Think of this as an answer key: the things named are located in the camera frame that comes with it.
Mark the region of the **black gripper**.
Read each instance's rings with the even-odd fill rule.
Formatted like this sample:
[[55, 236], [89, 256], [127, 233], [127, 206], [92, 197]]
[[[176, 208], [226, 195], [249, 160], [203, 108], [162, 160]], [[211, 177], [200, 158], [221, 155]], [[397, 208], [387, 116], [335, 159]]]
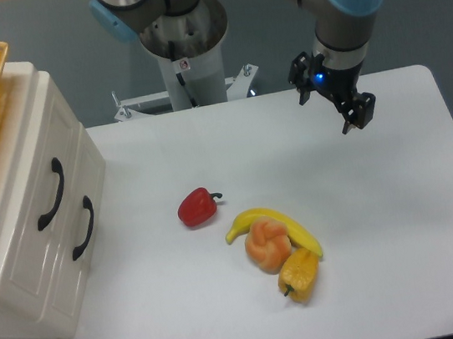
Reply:
[[[336, 69], [324, 66], [324, 55], [312, 55], [301, 52], [290, 64], [288, 82], [298, 91], [299, 104], [303, 106], [309, 100], [314, 87], [326, 99], [330, 100], [344, 117], [342, 134], [351, 129], [364, 129], [374, 117], [376, 96], [357, 91], [357, 82], [363, 63], [350, 68]], [[307, 76], [310, 66], [310, 78]]]

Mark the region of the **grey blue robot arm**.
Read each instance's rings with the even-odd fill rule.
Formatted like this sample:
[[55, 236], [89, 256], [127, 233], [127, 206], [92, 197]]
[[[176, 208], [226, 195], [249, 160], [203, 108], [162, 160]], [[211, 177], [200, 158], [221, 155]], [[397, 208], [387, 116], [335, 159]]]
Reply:
[[[315, 18], [311, 52], [291, 63], [288, 81], [301, 102], [317, 92], [344, 117], [344, 128], [363, 129], [375, 96], [357, 82], [384, 0], [291, 0]], [[139, 39], [157, 60], [175, 110], [227, 100], [221, 43], [225, 8], [217, 0], [91, 0], [99, 25], [120, 41]]]

